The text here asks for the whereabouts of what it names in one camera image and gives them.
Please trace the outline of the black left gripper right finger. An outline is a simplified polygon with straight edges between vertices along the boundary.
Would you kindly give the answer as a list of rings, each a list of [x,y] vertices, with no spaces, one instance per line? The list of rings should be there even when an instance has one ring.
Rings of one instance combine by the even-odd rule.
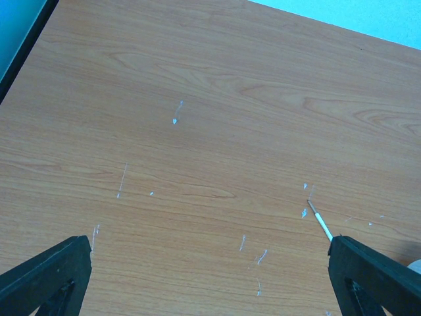
[[[342,315],[419,315],[420,273],[349,236],[335,236],[328,274]]]

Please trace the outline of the white shoelace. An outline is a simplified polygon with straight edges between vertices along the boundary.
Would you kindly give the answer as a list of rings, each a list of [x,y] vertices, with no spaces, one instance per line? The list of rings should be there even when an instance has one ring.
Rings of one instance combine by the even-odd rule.
[[[325,223],[324,219],[322,218],[321,214],[318,212],[318,210],[313,205],[311,200],[308,199],[307,203],[308,203],[309,207],[312,209],[312,212],[314,213],[314,216],[315,216],[316,220],[320,224],[320,226],[321,226],[322,230],[324,231],[325,235],[327,236],[329,242],[331,242],[333,240],[333,235],[330,232],[330,229],[328,228],[328,226]]]

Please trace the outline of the white canvas sneaker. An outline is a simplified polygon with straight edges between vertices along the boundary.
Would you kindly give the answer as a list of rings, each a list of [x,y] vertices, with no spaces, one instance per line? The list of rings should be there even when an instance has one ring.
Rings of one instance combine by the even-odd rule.
[[[409,269],[417,272],[418,274],[421,274],[421,259],[418,259],[416,261],[413,261],[407,266]]]

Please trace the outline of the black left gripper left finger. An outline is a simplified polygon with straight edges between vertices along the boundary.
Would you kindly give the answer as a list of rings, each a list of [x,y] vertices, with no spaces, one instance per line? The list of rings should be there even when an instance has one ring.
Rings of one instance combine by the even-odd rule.
[[[91,271],[88,237],[69,237],[1,275],[1,314],[79,315]]]

